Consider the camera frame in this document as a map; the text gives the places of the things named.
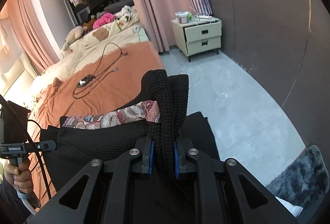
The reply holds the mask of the person's left hand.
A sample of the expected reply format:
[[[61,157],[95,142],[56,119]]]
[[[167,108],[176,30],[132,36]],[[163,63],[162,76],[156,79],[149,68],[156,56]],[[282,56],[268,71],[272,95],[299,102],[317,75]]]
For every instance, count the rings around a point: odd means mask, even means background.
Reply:
[[[31,194],[34,191],[30,167],[30,159],[27,158],[19,166],[6,164],[4,168],[5,179],[13,187],[17,187],[22,193]]]

